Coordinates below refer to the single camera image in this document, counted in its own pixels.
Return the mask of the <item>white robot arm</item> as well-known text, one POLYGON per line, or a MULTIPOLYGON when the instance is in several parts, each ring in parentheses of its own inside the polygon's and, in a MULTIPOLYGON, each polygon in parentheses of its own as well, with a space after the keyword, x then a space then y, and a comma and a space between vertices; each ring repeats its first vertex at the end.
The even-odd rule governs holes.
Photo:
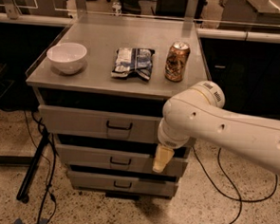
POLYGON ((162 172, 175 150, 190 138, 203 139, 280 175, 280 121, 241 115, 223 108, 221 88, 202 81, 163 106, 153 170, 162 172))

